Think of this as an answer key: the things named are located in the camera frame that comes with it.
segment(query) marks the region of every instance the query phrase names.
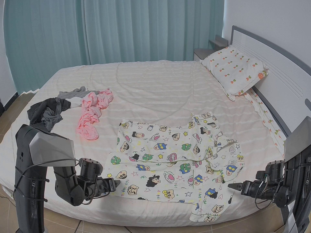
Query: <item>headboard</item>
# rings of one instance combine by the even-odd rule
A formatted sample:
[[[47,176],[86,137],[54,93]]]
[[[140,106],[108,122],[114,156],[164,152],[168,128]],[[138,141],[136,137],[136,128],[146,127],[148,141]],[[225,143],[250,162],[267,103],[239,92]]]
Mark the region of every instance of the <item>headboard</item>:
[[[270,69],[253,89],[289,136],[306,116],[311,117],[311,68],[271,41],[237,26],[232,26],[231,44]]]

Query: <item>bed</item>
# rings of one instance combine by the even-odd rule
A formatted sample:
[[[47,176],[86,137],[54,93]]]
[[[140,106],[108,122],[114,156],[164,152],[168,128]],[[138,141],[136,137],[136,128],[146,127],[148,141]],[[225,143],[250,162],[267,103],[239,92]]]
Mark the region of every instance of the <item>bed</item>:
[[[283,60],[279,58],[277,62],[273,62],[273,54],[269,52],[270,54],[263,55],[260,52],[261,45],[259,45],[261,47],[256,47],[252,40],[247,44],[246,37],[258,42],[254,35],[248,36],[247,31],[242,33],[239,28],[235,28],[232,37],[231,43],[233,41],[233,44],[241,49],[247,47],[250,54],[265,61],[269,67],[270,63],[278,66],[279,60]],[[270,48],[266,44],[260,43],[265,45],[264,49]],[[289,63],[292,66],[296,65],[292,60]],[[274,82],[274,80],[268,80],[268,77],[265,79],[267,82]],[[265,80],[256,85],[255,90],[263,99],[266,99],[264,102],[274,116],[276,115],[283,132],[290,134],[290,131],[294,130],[306,115],[311,116],[311,113],[304,108],[302,112],[304,114],[297,116],[296,120],[283,120],[288,114],[284,114],[287,112],[278,109],[274,100],[269,97],[268,93],[266,94],[266,90],[263,88]],[[8,193],[14,189],[15,154],[17,151],[15,134],[23,123],[29,124],[27,110],[34,103],[56,97],[59,91],[71,91],[82,85],[89,90],[109,87],[113,92],[114,99],[103,111],[99,123],[95,124],[99,133],[99,138],[95,141],[88,141],[75,131],[81,116],[80,107],[62,112],[63,120],[54,126],[52,132],[74,141],[77,158],[92,158],[104,164],[107,155],[115,151],[119,123],[124,118],[146,123],[179,126],[189,122],[190,113],[201,114],[207,111],[212,111],[216,115],[225,135],[239,140],[245,161],[251,163],[243,168],[236,178],[236,182],[253,180],[257,170],[264,169],[270,161],[283,158],[253,105],[244,96],[237,97],[234,102],[229,100],[217,80],[198,61],[130,62],[70,67],[55,73],[37,92],[12,124],[0,144],[2,154],[0,183]],[[45,203],[45,207],[77,219],[94,223],[144,227],[210,224],[190,221],[189,216],[193,205],[186,203],[161,203],[108,196],[92,202],[88,206],[73,207],[56,195],[54,191],[55,176],[51,167],[48,168],[47,178],[50,179],[50,183],[46,184],[45,198],[48,202]],[[214,223],[242,218],[257,211],[252,198],[241,196],[239,192],[236,192],[234,197],[235,200],[231,206]]]

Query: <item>floor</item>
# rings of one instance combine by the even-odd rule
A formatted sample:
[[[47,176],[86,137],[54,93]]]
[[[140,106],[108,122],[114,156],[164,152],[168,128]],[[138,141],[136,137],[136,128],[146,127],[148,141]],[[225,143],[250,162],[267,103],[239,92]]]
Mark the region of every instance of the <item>floor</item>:
[[[12,122],[18,117],[23,108],[32,99],[33,94],[20,95],[9,109],[0,116],[0,142],[4,134],[9,130]],[[15,201],[9,197],[0,186],[0,233],[15,233],[18,228],[17,215],[15,209]],[[49,233],[68,232],[74,233],[79,220],[61,215],[51,210],[44,211],[45,226]],[[187,227],[170,227],[170,228],[147,228],[147,227],[123,227],[114,225],[102,225],[82,221],[77,233],[269,233],[276,231],[281,233],[279,228],[283,226],[283,220],[280,209],[276,205],[270,205],[262,211],[258,211],[247,217],[232,220],[224,223],[208,225],[208,226],[187,226]]]

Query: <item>white wall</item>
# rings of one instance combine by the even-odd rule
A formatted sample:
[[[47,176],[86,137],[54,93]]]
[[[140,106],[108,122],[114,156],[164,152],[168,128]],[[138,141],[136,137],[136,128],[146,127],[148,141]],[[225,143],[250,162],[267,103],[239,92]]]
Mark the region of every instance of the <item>white wall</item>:
[[[5,0],[0,0],[0,99],[3,106],[6,105],[6,103],[16,93],[16,88],[10,71],[9,62],[7,61],[5,53],[3,34],[4,1]]]
[[[311,66],[311,0],[225,0],[223,37],[232,25],[286,49]]]

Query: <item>pillow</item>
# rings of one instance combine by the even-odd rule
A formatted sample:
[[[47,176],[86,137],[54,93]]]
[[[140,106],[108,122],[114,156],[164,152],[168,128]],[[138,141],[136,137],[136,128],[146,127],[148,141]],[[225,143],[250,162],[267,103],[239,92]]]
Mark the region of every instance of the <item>pillow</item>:
[[[232,45],[212,53],[200,62],[222,85],[232,101],[269,73],[262,61],[242,53]]]

